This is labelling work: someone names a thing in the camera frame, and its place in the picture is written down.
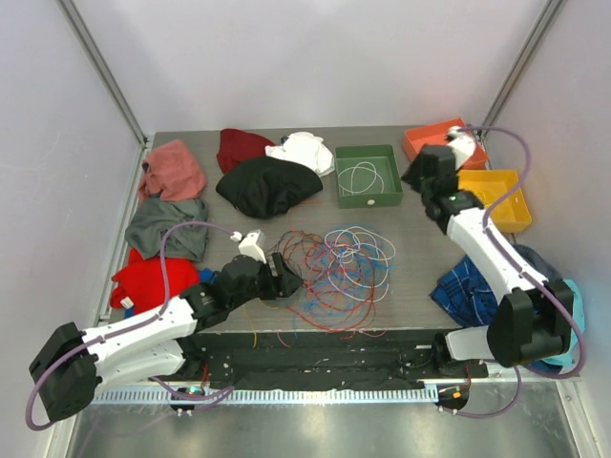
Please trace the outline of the white cloth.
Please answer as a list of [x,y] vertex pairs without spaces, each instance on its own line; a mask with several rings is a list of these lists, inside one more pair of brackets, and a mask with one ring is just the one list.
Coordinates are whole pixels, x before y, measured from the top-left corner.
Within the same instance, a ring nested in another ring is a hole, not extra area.
[[309,132],[297,132],[284,137],[280,145],[265,146],[267,156],[301,164],[319,177],[335,170],[334,155],[324,140]]

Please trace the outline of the bright red cloth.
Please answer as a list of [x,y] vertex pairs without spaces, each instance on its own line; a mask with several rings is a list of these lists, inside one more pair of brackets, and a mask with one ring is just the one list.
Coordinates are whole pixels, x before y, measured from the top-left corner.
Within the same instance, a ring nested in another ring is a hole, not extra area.
[[[200,281],[199,272],[190,260],[165,261],[171,298]],[[134,306],[135,314],[139,314],[164,302],[165,288],[159,256],[144,259],[132,248],[127,265],[112,276],[112,282],[116,283],[110,297],[112,308],[126,309]]]

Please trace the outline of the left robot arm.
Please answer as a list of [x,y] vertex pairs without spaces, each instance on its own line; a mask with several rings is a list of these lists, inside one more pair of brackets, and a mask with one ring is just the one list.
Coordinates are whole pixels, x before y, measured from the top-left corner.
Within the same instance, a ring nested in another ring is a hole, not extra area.
[[116,386],[174,374],[196,379],[203,357],[182,348],[180,340],[224,322],[252,300],[286,299],[302,284],[279,253],[265,262],[238,255],[212,281],[199,282],[147,312],[85,330],[75,323],[58,326],[29,366],[34,388],[26,406],[28,427],[42,428],[33,420],[36,400],[54,424]]

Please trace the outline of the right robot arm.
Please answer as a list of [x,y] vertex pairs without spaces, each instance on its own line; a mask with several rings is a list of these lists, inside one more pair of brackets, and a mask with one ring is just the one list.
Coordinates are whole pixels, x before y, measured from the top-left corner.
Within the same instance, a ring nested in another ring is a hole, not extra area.
[[491,323],[448,333],[431,354],[432,368],[451,377],[466,360],[511,367],[566,353],[577,334],[572,289],[523,259],[475,194],[460,189],[455,162],[451,147],[426,145],[402,179],[420,195],[427,217],[472,260],[498,307]]

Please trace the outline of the left aluminium frame post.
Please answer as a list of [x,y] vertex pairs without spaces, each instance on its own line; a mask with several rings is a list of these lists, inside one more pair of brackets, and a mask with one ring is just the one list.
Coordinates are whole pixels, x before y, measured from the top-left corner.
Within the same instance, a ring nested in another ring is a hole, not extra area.
[[120,115],[126,122],[130,132],[140,147],[147,144],[148,136],[142,130],[137,117],[130,107],[123,91],[120,89],[111,68],[95,42],[89,27],[73,0],[56,0],[55,4],[64,15],[78,43],[85,52],[97,76],[116,105]]

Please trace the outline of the aluminium frame post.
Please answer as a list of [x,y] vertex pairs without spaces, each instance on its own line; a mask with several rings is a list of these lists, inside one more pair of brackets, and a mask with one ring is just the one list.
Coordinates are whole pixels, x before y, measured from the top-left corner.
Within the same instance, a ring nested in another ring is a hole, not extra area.
[[490,109],[483,118],[484,125],[495,125],[566,4],[566,0],[547,0],[544,3],[534,26],[529,31],[511,69],[500,86]]
[[95,42],[89,27],[73,0],[56,0],[55,4],[64,15],[78,43],[85,52],[97,76],[116,105],[120,115],[126,122],[130,132],[140,147],[147,144],[148,136],[142,130],[137,117],[130,107],[123,91],[120,89],[111,68]]

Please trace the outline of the grey-blue cloth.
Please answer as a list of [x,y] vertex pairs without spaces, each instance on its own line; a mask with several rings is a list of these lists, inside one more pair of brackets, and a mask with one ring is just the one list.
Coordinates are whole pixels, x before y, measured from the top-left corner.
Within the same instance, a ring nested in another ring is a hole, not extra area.
[[517,263],[517,270],[519,272],[522,271],[521,264],[526,262],[532,269],[543,275],[547,281],[554,282],[563,280],[560,272],[533,248],[523,244],[514,244],[513,249],[521,258],[521,261]]

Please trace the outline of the blue plaid shirt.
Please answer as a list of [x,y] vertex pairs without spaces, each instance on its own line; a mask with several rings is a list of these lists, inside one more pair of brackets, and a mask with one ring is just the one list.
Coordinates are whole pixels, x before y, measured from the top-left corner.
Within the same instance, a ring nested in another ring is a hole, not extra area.
[[437,280],[430,297],[461,327],[491,324],[498,308],[491,287],[468,256]]

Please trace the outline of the dark red cloth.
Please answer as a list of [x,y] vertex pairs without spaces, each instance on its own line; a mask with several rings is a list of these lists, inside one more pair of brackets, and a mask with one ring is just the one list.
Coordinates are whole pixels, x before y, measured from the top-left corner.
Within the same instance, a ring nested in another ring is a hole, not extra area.
[[265,156],[265,148],[274,145],[262,135],[226,128],[221,130],[217,161],[226,175],[242,162]]

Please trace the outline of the yellow plastic bin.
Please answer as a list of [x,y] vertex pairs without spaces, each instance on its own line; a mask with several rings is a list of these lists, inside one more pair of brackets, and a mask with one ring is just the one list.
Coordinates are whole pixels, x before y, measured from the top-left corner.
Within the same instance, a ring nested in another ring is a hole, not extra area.
[[[518,183],[516,170],[462,170],[459,186],[473,192],[488,209]],[[504,234],[522,232],[532,223],[522,190],[518,188],[500,202],[491,214],[497,229]]]

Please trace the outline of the turquoise cloth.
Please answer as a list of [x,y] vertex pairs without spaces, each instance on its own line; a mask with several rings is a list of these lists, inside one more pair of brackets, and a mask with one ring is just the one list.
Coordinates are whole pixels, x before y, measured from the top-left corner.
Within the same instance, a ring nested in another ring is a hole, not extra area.
[[[583,298],[577,284],[569,279],[564,281],[573,293],[572,319],[583,336],[585,331],[585,316],[583,311]],[[571,327],[569,349],[556,356],[527,364],[525,368],[530,372],[552,380],[565,380],[578,375],[584,366],[583,349],[575,328]]]

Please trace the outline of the grey cloth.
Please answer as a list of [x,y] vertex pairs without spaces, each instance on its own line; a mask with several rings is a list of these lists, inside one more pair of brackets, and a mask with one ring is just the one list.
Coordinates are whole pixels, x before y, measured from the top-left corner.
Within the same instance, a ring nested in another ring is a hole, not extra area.
[[[202,199],[163,201],[147,198],[125,230],[127,243],[145,259],[160,253],[163,237],[172,227],[187,221],[206,221],[208,209]],[[203,261],[208,242],[206,226],[188,225],[175,230],[165,244],[166,258]]]

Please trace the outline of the right aluminium frame post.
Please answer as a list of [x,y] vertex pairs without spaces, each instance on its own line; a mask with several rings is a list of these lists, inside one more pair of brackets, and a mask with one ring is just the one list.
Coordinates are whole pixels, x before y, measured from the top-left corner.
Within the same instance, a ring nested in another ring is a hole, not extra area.
[[484,125],[495,125],[566,4],[566,0],[547,0],[544,3],[534,26],[529,31],[511,69],[500,86],[490,109],[483,118]]

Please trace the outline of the green plastic bin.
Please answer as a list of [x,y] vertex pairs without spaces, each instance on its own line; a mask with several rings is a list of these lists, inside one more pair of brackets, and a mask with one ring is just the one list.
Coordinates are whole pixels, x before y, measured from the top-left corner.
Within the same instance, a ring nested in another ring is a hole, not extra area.
[[335,149],[340,209],[399,206],[403,188],[391,145]]

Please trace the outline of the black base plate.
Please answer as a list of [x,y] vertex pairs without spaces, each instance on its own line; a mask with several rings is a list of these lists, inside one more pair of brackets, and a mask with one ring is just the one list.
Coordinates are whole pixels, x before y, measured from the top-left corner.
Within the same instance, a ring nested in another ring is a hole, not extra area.
[[488,367],[477,360],[451,362],[442,353],[441,336],[438,330],[201,332],[180,340],[185,366],[163,379],[238,390],[365,391],[488,377]]

